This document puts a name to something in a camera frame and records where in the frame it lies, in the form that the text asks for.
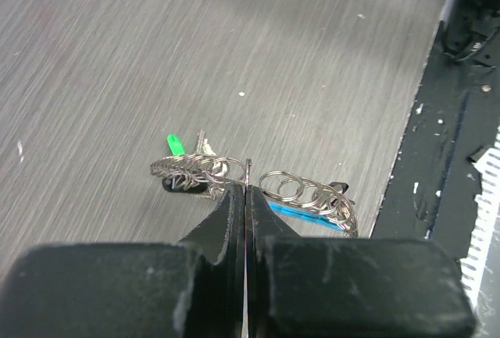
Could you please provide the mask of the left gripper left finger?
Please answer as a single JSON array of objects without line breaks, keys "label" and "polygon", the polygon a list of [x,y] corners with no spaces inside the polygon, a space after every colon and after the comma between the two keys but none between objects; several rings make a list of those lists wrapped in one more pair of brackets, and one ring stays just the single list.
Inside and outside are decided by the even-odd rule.
[{"label": "left gripper left finger", "polygon": [[1,287],[4,337],[239,337],[245,192],[175,243],[43,244]]}]

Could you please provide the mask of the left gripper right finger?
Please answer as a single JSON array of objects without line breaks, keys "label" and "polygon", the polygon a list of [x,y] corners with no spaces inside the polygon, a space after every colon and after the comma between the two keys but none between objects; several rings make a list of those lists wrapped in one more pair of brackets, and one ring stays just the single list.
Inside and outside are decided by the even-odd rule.
[{"label": "left gripper right finger", "polygon": [[471,337],[457,264],[423,240],[300,237],[246,197],[251,337]]}]

